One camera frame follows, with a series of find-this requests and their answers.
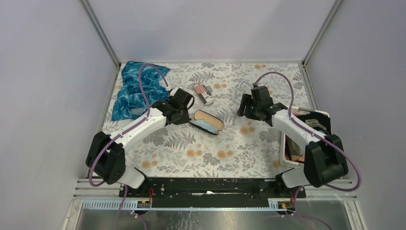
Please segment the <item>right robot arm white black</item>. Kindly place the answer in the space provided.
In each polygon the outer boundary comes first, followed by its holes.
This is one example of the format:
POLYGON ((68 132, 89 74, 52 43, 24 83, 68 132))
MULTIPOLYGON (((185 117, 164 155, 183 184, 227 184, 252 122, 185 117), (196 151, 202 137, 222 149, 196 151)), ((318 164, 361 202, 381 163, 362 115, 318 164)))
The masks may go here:
POLYGON ((348 173, 340 138, 309 127, 292 115, 291 109, 274 103, 266 86, 254 87, 250 94, 244 93, 237 115, 267 123, 288 136, 305 152, 301 168, 278 175, 279 181, 274 185, 278 196, 287 197, 294 187, 302 185, 321 187, 348 173))

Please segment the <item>flag pattern glasses case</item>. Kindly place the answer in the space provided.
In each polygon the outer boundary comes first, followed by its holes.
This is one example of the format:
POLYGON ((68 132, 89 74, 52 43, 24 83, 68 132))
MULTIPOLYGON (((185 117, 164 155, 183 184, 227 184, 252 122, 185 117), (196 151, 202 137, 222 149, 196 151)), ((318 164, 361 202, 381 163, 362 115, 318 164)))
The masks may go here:
POLYGON ((197 82, 193 89, 204 105, 213 104, 214 97, 204 84, 197 82))

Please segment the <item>large light blue cloth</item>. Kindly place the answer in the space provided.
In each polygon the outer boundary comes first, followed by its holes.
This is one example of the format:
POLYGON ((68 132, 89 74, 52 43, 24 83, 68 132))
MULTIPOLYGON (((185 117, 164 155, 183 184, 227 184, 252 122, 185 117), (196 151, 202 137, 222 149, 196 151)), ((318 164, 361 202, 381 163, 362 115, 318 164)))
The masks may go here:
POLYGON ((191 121, 190 124, 205 132, 209 132, 212 134, 215 134, 218 132, 218 129, 214 125, 212 125, 204 120, 194 120, 194 121, 191 121))

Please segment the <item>black glasses case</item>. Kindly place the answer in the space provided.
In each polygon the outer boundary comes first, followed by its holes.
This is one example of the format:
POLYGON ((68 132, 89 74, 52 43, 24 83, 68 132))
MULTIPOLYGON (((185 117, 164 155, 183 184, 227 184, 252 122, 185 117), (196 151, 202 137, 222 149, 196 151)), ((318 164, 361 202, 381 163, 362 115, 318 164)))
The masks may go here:
POLYGON ((218 135, 224 128, 224 123, 221 119, 203 110, 196 110, 189 124, 211 135, 218 135))

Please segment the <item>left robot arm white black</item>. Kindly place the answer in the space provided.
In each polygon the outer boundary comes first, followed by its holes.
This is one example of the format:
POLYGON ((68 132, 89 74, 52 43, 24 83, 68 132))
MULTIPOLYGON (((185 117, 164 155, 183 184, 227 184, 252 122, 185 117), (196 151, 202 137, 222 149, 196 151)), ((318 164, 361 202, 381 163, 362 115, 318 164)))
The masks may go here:
POLYGON ((119 183, 130 187, 137 197, 148 192, 147 176, 137 168, 125 163, 125 152, 133 148, 148 135, 168 125, 182 125, 190 121, 188 110, 194 105, 194 96, 181 88, 170 91, 169 98, 158 100, 149 106, 147 112, 129 125, 110 134, 102 131, 93 137, 85 164, 88 166, 89 182, 93 174, 103 183, 119 183))

